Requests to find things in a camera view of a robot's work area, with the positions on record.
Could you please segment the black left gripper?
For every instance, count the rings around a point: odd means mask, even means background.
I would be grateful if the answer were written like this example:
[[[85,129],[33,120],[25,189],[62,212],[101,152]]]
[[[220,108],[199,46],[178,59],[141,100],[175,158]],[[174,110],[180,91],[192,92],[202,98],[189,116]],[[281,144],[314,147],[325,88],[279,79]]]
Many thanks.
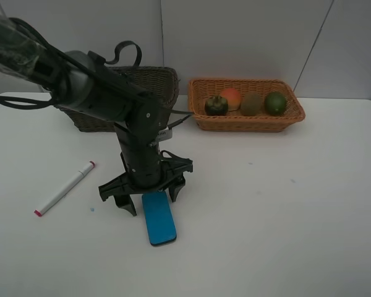
[[[119,124],[114,125],[114,130],[125,172],[99,187],[101,199],[106,201],[113,196],[116,206],[133,217],[137,216],[137,211],[131,195],[168,190],[171,201],[175,202],[186,185],[184,173],[193,172],[193,161],[167,150],[161,151],[159,145],[143,144]]]

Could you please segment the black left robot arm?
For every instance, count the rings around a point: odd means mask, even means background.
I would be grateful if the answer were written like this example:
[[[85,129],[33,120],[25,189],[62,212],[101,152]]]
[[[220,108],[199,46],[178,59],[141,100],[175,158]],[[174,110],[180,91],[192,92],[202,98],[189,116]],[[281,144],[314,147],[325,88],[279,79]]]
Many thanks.
[[[176,200],[193,163],[160,150],[170,138],[173,107],[130,79],[139,67],[138,52],[132,67],[114,72],[111,63],[94,53],[68,51],[50,45],[31,25],[0,15],[0,72],[42,86],[47,101],[0,96],[0,105],[18,110],[48,106],[65,108],[114,125],[125,172],[100,186],[100,197],[113,197],[117,207],[135,214],[134,194],[162,192]]]

